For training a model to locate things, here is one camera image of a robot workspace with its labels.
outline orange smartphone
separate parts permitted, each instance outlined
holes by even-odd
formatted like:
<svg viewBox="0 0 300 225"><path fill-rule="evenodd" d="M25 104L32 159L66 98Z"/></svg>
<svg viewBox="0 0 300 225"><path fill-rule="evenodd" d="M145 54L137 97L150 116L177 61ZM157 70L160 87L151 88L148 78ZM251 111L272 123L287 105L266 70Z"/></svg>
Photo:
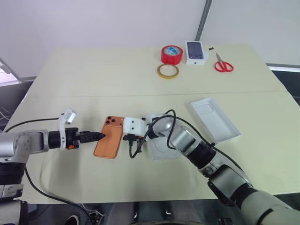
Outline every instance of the orange smartphone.
<svg viewBox="0 0 300 225"><path fill-rule="evenodd" d="M116 158L123 135L124 117L108 116L101 133L105 137L98 141L94 156L102 158Z"/></svg>

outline scissor handle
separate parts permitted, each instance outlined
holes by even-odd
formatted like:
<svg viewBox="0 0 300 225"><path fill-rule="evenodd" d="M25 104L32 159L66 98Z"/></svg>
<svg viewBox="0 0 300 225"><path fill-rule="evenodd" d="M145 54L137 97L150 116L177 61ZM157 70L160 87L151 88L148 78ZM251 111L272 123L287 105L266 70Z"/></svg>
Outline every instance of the scissor handle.
<svg viewBox="0 0 300 225"><path fill-rule="evenodd" d="M224 72L232 72L234 70L234 67L229 62L218 61L215 64L215 69L218 72L224 73Z"/></svg>

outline floor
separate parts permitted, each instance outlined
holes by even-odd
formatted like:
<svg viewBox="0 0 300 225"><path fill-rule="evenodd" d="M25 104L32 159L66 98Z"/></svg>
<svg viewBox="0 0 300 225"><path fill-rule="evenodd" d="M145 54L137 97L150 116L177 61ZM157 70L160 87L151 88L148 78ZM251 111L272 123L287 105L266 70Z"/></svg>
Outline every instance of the floor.
<svg viewBox="0 0 300 225"><path fill-rule="evenodd" d="M280 72L274 71L277 78L284 84L295 101L300 105L300 74L292 72ZM10 118L17 106L21 103L22 99L26 95L28 89L31 86L31 82L23 83L19 85L11 85L6 87L0 87L0 112L4 116ZM0 117L0 132L7 124L7 119ZM282 201L286 202L293 208L300 210L300 193L278 195ZM238 209L228 208L223 206L219 200L192 200L192 205L195 208L201 222L208 225L219 225L219 219L225 219L227 225L239 224L243 225L245 222L240 217ZM138 212L139 221L161 221L165 219L165 207L170 202L139 202L136 204L136 211ZM98 210L105 214L101 224L106 224L107 215L109 215L113 203L103 204L85 204L85 206L92 210ZM30 225L52 225L52 224L64 224L67 218L72 214L77 214L81 217L81 224L88 224L86 216L75 209L73 206L65 204L53 204L53 205L29 205L31 218Z"/></svg>

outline table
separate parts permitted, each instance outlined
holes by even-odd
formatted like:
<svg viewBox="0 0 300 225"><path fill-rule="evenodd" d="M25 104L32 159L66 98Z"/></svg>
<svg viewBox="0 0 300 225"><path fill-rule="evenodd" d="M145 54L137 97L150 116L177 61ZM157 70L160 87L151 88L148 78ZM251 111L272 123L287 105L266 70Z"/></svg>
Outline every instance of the table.
<svg viewBox="0 0 300 225"><path fill-rule="evenodd" d="M210 66L212 60L210 59L205 68L190 69L185 65L180 66L187 72L180 74L178 78L186 82L185 85L191 84L191 88L184 86L176 78L168 81L173 83L171 89L167 80L156 77L154 73L151 79L145 77L144 89L137 86L134 91L121 88L119 83L116 85L119 85L120 89L109 89L108 85L112 78L107 74L99 74L97 77L95 73L92 73L90 80L75 79L67 85L68 88L63 88L57 74L69 74L73 71L74 77L79 78L80 71L73 70L74 64L71 62L75 63L75 60L68 59L69 64L65 66L63 64L66 60L64 63L59 63L67 55L71 57L71 54L66 52L76 52L76 50L59 50L49 59L42 73L33 83L8 127L24 120L57 117L67 107L71 107L78 113L71 127L79 127L81 131L101 131L105 117L108 115L140 118L148 113L160 113L173 108L180 117L190 121L204 133L203 127L192 113L190 103L212 97L242 133L238 138L218 144L218 148L240 164L257 189L271 194L299 192L300 109L298 105L249 47L238 45L218 46L215 49L217 48L222 50L218 52L224 59L226 58L225 60L230 61L237 71L243 69L246 64L242 60L238 61L238 58L234 60L232 52L243 52L247 59L252 58L252 62L255 62L252 66L256 69L253 70L257 70L259 75L254 74L249 78L244 76L246 73L244 69L243 73L239 71L235 75L217 75ZM97 52L94 56L98 59L98 50L78 50L80 53L84 51ZM144 49L135 50L135 52L139 51L140 56L145 53ZM52 70L49 71L50 64L55 63L55 60L56 64L53 64ZM98 64L99 68L106 66L99 62ZM115 66L114 71L118 70L116 67L124 67L126 71L128 68L133 68L127 63ZM207 74L195 76L191 74L192 70L205 70ZM133 71L132 75L127 73L128 80L133 86L141 83L141 80L134 79L134 76L138 77L137 72L139 70ZM194 79L183 79L184 75ZM210 82L217 80L217 77L222 79L223 83L207 88ZM266 85L265 90L259 78ZM100 89L96 89L91 82L97 79L102 87ZM78 92L71 92L71 87L79 87L80 82L82 87ZM194 83L198 83L201 89L196 89ZM156 86L155 91L150 88L151 86ZM217 87L222 88L222 91L217 91ZM57 122L30 123L16 127L14 131L41 128L56 130ZM50 194L77 203L215 198L207 186L207 179L185 157L153 161L150 148L145 146L142 153L139 153L135 159L130 159L128 143L121 141L117 157L109 160L94 157L95 146L95 142L86 143L75 150L50 150L48 153L32 155L27 167L34 183ZM23 183L25 186L23 200L30 203L59 203L37 193L26 178L23 179Z"/></svg>

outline smartphone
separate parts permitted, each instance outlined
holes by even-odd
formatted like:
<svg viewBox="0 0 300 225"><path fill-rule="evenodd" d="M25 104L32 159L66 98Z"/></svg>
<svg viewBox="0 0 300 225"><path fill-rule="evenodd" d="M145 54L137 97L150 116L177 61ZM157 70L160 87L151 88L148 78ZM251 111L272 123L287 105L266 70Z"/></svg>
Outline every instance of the smartphone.
<svg viewBox="0 0 300 225"><path fill-rule="evenodd" d="M187 51L190 59L202 60L204 58L200 42L188 41Z"/></svg>
<svg viewBox="0 0 300 225"><path fill-rule="evenodd" d="M94 156L102 158L116 158L123 135L124 117L108 116L101 131L105 137L98 141Z"/></svg>

